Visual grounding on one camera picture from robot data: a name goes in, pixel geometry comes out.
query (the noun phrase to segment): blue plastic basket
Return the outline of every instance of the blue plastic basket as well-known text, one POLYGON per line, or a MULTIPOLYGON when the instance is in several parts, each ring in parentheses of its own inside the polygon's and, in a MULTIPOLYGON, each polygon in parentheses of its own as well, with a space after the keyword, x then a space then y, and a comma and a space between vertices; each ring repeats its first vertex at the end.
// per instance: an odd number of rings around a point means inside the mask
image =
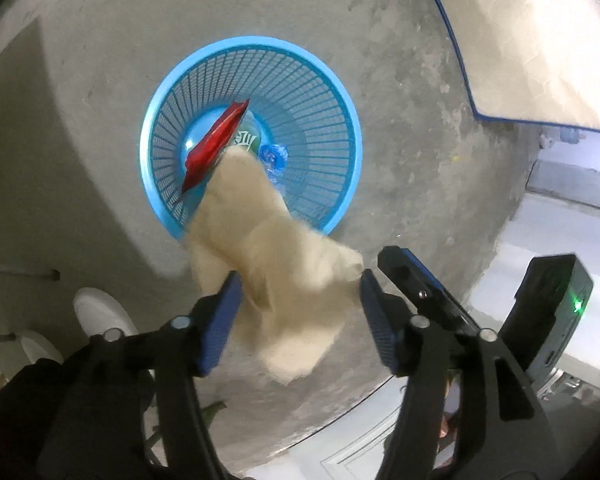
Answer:
POLYGON ((204 193, 203 182, 180 200, 184 160, 232 101, 249 110, 263 143, 284 144, 278 179, 292 215, 328 234, 344 215, 362 166, 356 109, 335 74, 317 57, 282 40, 245 36, 218 41, 181 62, 158 86, 140 137, 142 183, 175 238, 204 193))

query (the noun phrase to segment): screw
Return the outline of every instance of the screw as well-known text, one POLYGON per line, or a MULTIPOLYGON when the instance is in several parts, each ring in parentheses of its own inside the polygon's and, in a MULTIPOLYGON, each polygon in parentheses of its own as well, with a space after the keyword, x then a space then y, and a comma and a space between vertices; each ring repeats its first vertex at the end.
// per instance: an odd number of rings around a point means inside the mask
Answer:
POLYGON ((487 343, 493 343, 498 338, 498 334, 495 333, 491 328, 483 328, 480 330, 480 339, 487 343))
POLYGON ((122 332, 122 330, 120 330, 119 328, 113 327, 109 328, 104 334, 102 334, 102 336, 104 338, 104 341, 109 341, 110 343, 113 343, 121 337, 124 337, 125 333, 122 332))
POLYGON ((189 328, 189 325, 191 325, 191 320, 189 316, 178 316, 174 317, 171 320, 171 326, 174 327, 176 330, 183 330, 185 328, 189 328))
POLYGON ((427 328, 431 325, 431 322, 424 316, 413 316, 411 318, 411 324, 416 328, 427 328))

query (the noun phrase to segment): blue gripper pad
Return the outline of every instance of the blue gripper pad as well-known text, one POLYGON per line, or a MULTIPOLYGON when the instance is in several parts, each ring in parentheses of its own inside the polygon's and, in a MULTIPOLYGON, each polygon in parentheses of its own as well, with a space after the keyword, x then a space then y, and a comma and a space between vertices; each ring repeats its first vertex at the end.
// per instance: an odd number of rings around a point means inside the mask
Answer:
POLYGON ((431 284, 433 286, 435 286, 438 290, 445 290, 445 288, 442 286, 442 283, 440 283, 440 280, 438 280, 429 269, 427 269, 427 267, 424 266, 424 264, 416 258, 416 255, 413 254, 410 250, 408 249, 401 249, 402 254, 404 254, 408 259, 411 260, 411 262, 420 269, 420 271, 424 274, 424 276, 426 278, 429 279, 429 281, 431 282, 431 284))
POLYGON ((201 377, 209 375, 218 366, 242 301, 242 281, 232 270, 222 284, 220 292, 201 298, 193 308, 191 317, 200 330, 200 353, 196 360, 201 377))
POLYGON ((395 355, 395 343, 398 334, 394 331, 381 306, 384 292, 370 269, 365 269, 360 278, 360 301, 365 311, 366 322, 376 343, 376 349, 382 364, 392 374, 398 371, 398 359, 395 355))

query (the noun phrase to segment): white mat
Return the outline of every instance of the white mat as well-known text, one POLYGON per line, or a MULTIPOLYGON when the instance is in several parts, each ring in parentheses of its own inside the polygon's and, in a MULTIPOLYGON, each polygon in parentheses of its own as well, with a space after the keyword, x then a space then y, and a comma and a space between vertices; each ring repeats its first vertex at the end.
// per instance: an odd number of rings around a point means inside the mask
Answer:
POLYGON ((599 0, 436 0, 474 113, 600 130, 599 0))

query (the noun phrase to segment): white cloth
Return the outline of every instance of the white cloth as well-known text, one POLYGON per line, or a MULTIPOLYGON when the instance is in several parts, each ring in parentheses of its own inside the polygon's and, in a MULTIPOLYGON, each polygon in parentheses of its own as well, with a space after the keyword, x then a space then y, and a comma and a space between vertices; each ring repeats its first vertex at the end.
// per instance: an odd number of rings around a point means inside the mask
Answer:
POLYGON ((233 335, 281 383, 314 369, 360 307, 362 256, 291 218, 262 165, 228 148, 186 235, 194 278, 215 294, 237 270, 243 301, 233 335))
POLYGON ((440 1, 478 112, 600 130, 600 0, 440 1))

